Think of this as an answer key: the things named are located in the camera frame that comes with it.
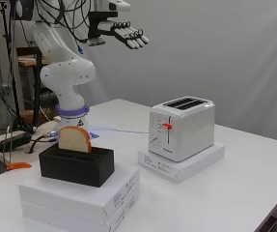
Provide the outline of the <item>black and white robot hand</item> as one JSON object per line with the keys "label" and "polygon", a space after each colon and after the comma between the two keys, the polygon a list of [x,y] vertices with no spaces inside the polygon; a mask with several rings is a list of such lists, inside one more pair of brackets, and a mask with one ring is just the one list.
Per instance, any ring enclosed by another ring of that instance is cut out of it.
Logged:
{"label": "black and white robot hand", "polygon": [[90,12],[87,45],[105,44],[103,36],[114,37],[129,49],[139,49],[150,42],[144,35],[144,31],[133,28],[129,21],[117,22],[110,20],[110,17],[117,16],[117,12]]}

